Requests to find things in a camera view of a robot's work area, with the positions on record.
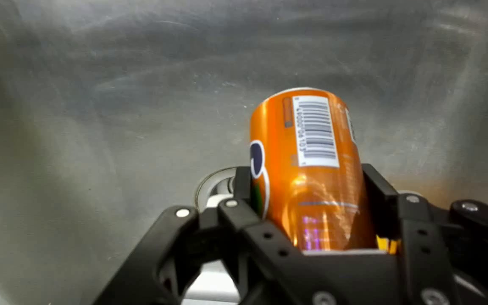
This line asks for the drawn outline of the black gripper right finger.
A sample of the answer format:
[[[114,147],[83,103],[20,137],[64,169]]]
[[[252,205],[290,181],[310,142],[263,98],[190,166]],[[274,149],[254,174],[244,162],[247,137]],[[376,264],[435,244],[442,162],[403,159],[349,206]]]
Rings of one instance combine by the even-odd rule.
[[[471,198],[447,208],[396,191],[363,166],[374,232],[395,242],[403,300],[410,305],[488,305],[488,203]]]

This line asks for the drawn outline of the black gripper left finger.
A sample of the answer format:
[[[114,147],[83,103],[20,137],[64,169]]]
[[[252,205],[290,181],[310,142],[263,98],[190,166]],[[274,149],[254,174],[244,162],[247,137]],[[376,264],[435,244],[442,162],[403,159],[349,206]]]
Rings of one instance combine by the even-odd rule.
[[[215,206],[169,206],[149,227],[93,305],[183,305],[208,262],[237,288],[237,305],[335,305],[322,264],[297,252],[249,206],[251,172],[234,169],[232,193]]]

